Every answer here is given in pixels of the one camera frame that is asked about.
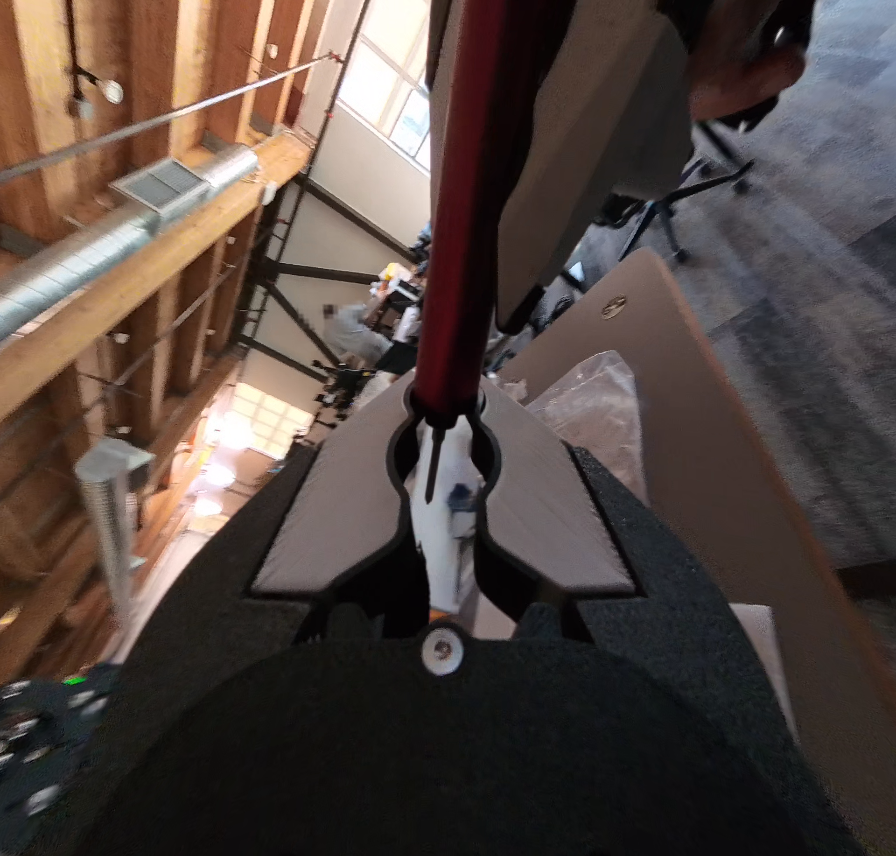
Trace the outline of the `printed instruction sheet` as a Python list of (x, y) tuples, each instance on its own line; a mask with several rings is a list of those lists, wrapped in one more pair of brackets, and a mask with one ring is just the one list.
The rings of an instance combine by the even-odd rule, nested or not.
[(420, 459), (406, 481), (412, 529), (427, 568), (430, 608), (441, 614), (460, 613), (474, 586), (472, 550), (484, 478), (472, 459), (472, 442), (465, 418), (445, 432), (427, 499), (433, 431), (422, 424)]

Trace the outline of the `black office chair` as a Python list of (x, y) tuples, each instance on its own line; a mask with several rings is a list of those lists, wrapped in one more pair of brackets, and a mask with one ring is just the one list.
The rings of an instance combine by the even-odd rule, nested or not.
[(618, 262), (622, 262), (641, 245), (652, 223), (658, 223), (672, 256), (682, 265), (689, 260), (690, 254), (681, 246), (674, 227), (678, 203), (722, 187), (731, 188), (736, 196), (745, 195), (751, 186), (747, 176), (755, 165), (755, 160), (745, 159), (716, 130), (713, 123), (694, 123), (692, 153), (688, 165), (680, 174), (676, 189), (655, 200), (611, 193), (592, 223), (612, 231), (619, 231), (633, 223), (633, 229), (618, 254)]

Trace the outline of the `bright window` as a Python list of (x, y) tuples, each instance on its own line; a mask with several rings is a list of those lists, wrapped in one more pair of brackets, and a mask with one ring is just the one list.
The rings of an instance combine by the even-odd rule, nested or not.
[(296, 436), (308, 433), (313, 414), (239, 382), (235, 385), (228, 418), (237, 441), (279, 460), (286, 457)]
[(338, 96), (354, 117), (426, 174), (430, 7), (431, 0), (370, 0)]

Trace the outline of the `ceiling spot lamps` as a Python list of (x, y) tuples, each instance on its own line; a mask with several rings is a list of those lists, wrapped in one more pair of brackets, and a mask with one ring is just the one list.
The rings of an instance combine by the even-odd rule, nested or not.
[(125, 98), (125, 90), (113, 79), (102, 79), (81, 66), (73, 66), (73, 94), (68, 101), (69, 115), (78, 120), (90, 120), (94, 115), (94, 106), (85, 95), (84, 83), (94, 87), (100, 96), (109, 104), (120, 105)]

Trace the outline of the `silver ventilation duct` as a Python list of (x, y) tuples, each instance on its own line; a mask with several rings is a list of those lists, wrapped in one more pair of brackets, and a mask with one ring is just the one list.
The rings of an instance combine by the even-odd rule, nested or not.
[(250, 147), (229, 145), (197, 168), (166, 158), (114, 181), (110, 188), (121, 198), (117, 208), (2, 279), (1, 339), (19, 335), (259, 166)]

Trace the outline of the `clear plastic bag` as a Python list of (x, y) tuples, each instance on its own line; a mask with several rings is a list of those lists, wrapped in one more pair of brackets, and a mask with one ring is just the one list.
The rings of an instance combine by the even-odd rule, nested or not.
[(642, 503), (650, 503), (635, 377), (616, 351), (580, 362), (527, 409), (569, 445), (587, 450)]

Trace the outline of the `person's right hand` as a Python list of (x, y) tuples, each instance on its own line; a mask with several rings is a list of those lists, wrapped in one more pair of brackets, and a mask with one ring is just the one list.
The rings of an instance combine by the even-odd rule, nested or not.
[(714, 0), (688, 64), (694, 121), (768, 111), (805, 71), (817, 0)]

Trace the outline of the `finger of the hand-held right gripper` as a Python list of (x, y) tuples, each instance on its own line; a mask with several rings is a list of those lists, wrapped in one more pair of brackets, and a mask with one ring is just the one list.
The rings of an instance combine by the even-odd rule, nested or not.
[(430, 119), (430, 257), (437, 242), (437, 214), (445, 134), (464, 0), (431, 0), (427, 41), (426, 88)]
[(658, 0), (575, 0), (498, 225), (501, 330), (517, 326), (613, 190), (644, 199), (674, 187), (691, 145), (686, 63)]

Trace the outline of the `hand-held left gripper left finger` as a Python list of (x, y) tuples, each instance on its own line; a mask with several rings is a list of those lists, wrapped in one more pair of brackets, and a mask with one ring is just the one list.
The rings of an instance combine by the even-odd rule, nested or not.
[(322, 599), (357, 586), (378, 599), (422, 588), (406, 484), (420, 460), (414, 382), (409, 370), (323, 441), (253, 595)]

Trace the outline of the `black round plate with screws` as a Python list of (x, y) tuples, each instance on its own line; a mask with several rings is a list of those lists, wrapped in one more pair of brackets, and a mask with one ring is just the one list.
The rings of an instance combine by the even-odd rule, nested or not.
[(63, 681), (32, 678), (1, 689), (1, 853), (21, 854), (84, 761), (118, 680), (100, 663)]

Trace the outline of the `red screwdriver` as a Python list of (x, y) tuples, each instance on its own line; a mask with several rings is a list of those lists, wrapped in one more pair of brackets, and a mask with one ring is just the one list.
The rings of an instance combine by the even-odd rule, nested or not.
[(532, 143), (534, 103), (576, 0), (462, 0), (446, 115), (415, 412), (431, 426), (425, 498), (445, 431), (476, 406), (497, 302), (497, 232)]

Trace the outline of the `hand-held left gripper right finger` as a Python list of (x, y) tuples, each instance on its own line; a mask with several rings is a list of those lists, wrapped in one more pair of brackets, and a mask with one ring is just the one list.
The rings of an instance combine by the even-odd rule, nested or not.
[(475, 410), (475, 468), (475, 577), (488, 599), (636, 593), (569, 448), (488, 379)]

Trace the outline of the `black tripod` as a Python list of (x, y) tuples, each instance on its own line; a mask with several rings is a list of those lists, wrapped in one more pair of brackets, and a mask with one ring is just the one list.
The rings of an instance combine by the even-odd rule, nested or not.
[(371, 369), (352, 368), (344, 362), (329, 367), (317, 359), (312, 362), (312, 367), (323, 372), (325, 381), (322, 391), (315, 397), (319, 408), (308, 427), (306, 437), (311, 435), (316, 426), (334, 429), (338, 422), (344, 421), (351, 414), (354, 402), (376, 373)]

